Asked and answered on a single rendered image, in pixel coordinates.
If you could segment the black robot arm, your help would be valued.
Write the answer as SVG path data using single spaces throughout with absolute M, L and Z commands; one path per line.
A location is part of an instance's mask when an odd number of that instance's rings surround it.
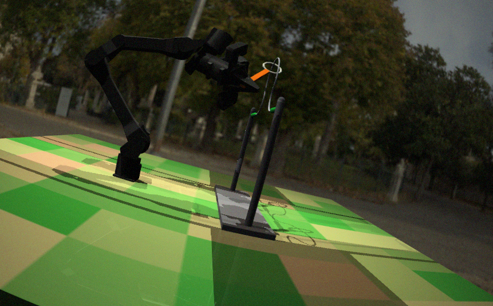
M 159 39 L 118 34 L 86 55 L 85 66 L 102 86 L 123 125 L 128 140 L 120 147 L 113 176 L 130 182 L 138 180 L 142 166 L 139 155 L 148 150 L 151 139 L 144 122 L 139 124 L 130 112 L 113 81 L 108 63 L 122 50 L 155 52 L 178 60 L 186 60 L 193 53 L 198 52 L 185 64 L 184 70 L 189 75 L 192 75 L 194 70 L 204 74 L 203 69 L 207 60 L 217 54 L 222 55 L 233 40 L 230 34 L 217 28 L 213 28 L 206 39 L 202 40 L 192 40 L 189 37 Z

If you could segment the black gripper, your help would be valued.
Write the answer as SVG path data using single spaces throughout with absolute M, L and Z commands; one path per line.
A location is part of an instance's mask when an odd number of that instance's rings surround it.
M 243 42 L 231 44 L 226 47 L 224 57 L 211 57 L 204 65 L 205 79 L 214 79 L 217 85 L 223 85 L 217 99 L 217 107 L 223 111 L 237 102 L 238 92 L 259 92 L 259 86 L 246 72 L 246 64 L 238 61 L 239 55 L 247 54 L 247 49 L 248 45 Z

